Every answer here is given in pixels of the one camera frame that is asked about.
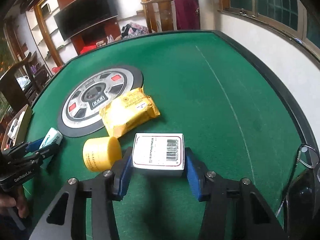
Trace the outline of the person hand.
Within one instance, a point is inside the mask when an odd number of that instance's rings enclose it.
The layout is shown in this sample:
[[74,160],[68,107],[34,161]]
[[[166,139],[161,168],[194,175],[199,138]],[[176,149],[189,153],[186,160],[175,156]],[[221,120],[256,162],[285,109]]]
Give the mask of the person hand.
[[12,196],[1,192],[1,215],[7,215],[7,208],[9,207],[16,207],[20,218],[27,218],[29,216],[28,203],[22,185],[14,190]]

